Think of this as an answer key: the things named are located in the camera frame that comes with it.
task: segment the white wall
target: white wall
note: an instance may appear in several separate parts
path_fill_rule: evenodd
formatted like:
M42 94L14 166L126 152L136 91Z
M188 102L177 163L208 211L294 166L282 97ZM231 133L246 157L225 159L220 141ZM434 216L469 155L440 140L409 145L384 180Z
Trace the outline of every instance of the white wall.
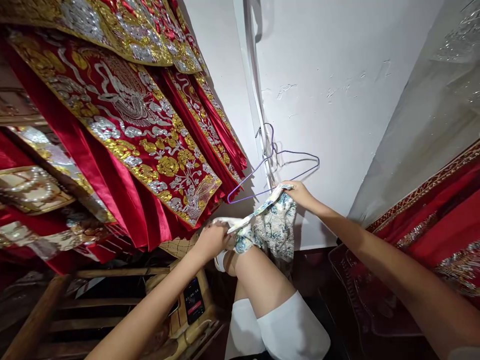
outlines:
M445 2L356 195L351 219L368 226L478 140L480 64L471 41L478 43L480 34L472 23L470 32L459 24L479 8L480 0ZM461 35L447 41L451 32ZM446 41L456 51L439 58Z
M280 150L320 157L320 169L304 182L315 197L345 216L442 3L260 1L256 50L265 120L275 126ZM256 165L259 155L232 1L185 4L218 97ZM280 164L301 159L289 155ZM310 164L286 164L275 178L289 179ZM256 190L265 184L259 177L253 183ZM248 207L236 206L225 211ZM301 249L333 244L335 238L312 214L300 210L296 221Z
M254 167L261 161L255 141L254 125L249 104L247 83L242 53L231 0L184 0L191 29L197 39L213 82L217 99L222 105L243 151ZM251 169L244 171L250 174ZM246 182L245 192L235 199L251 196L266 190L267 178L262 168ZM236 204L222 204L214 217L228 216L243 218L266 199L267 195Z

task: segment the wire hanger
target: wire hanger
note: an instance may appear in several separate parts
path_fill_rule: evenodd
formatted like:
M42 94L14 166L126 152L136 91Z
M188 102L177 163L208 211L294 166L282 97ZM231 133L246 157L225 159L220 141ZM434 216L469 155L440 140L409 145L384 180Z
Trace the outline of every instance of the wire hanger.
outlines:
M243 200L251 199L251 198L253 198L253 197L256 197L256 196L261 195L261 194L265 194L265 193L269 192L270 190L275 189L275 187L272 187L272 188L270 188L270 189L268 189L268 190L259 192L259 193L257 193L257 194L252 195L252 196L247 196L247 197L244 197L244 198L242 198L242 199L240 199L240 200L230 201L230 197L232 196L232 194L233 194L235 191L237 191L237 189L238 189L239 187L241 187L242 184L243 184L249 177L251 177L251 176L260 168L260 166L261 166L264 162L270 160L270 159L274 156L274 154L277 154L277 155L278 155L278 154L281 154L281 153L302 154L302 155L309 155L309 156L311 156L311 157L313 157L313 158L316 159L316 165L315 165L315 166L309 168L308 170L302 172L301 174L295 176L294 178L291 178L290 181L295 180L295 179L301 177L303 174L306 174L306 173L308 173L309 171L311 171L311 170L313 170L313 169L315 169L315 168L318 168L318 167L320 166L320 158L319 158L318 156L315 156L315 155L309 153L309 152L290 151L290 150L277 151L277 149L275 148L275 144L274 144L274 133L275 133L275 129L274 129L274 127L272 126L272 124L269 123L269 122L265 122L264 125L268 125L268 126L270 126L270 128L271 128L271 137L270 137L271 155L268 156L268 157L265 157L265 158L258 164L258 166L255 168L255 170L253 170L250 175L248 175L247 177L245 177L245 178L242 180L242 182L239 183L238 186L237 186L236 188L234 188L234 189L231 191L231 193L228 194L228 196L226 197L226 202L229 203L229 204L235 204L235 203L241 202L241 201L243 201Z

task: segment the wooden chair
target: wooden chair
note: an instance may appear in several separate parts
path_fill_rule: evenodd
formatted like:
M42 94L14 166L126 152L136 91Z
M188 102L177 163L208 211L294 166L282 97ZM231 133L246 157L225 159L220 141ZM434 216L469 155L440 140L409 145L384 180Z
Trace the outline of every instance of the wooden chair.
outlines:
M75 318L52 321L59 309L78 309L89 307L107 307L115 305L135 306L141 298L88 298L68 299L65 292L75 278L93 279L98 277L124 277L155 275L146 282L149 293L162 281L177 261L169 267L128 268L110 270L81 270L74 275L54 277L40 300L28 316L22 328L6 350L1 360L30 359L83 359L100 340L44 342L45 334L114 327L122 317ZM179 298L179 308L164 323L160 332L152 339L145 350L144 360L185 360L198 359L205 345L226 326L225 312L215 307L207 283L205 272L197 274L202 293L205 313L191 325L187 321L187 311L183 295Z

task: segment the red embroidered garment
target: red embroidered garment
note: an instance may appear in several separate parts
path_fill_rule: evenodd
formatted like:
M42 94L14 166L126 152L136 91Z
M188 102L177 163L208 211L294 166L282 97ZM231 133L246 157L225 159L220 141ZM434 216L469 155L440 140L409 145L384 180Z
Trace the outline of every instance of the red embroidered garment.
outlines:
M91 260L105 263L133 249L87 213L2 132L0 144L4 261L30 266L38 256L56 272L67 274Z
M202 75L152 78L53 30L8 41L13 71L136 247L189 237L240 182L246 158Z
M367 229L402 249L480 309L480 142ZM408 311L341 245L329 254L363 333L421 335Z

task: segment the leg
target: leg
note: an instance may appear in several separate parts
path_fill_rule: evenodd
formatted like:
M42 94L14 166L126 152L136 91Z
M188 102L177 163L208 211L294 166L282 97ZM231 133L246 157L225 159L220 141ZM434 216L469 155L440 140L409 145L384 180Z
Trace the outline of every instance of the leg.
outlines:
M225 360L260 354L266 350L252 304L240 281L236 284L235 302L231 309L230 330L226 341Z
M229 251L223 263L228 274L238 278L241 288L237 285L237 292L242 291L240 295L247 295L250 299L257 319L278 308L296 292L290 281L256 246L241 255Z
M277 360L320 360L330 348L330 337L301 295L258 247L225 256L224 267L236 275L235 298L248 296L261 338Z

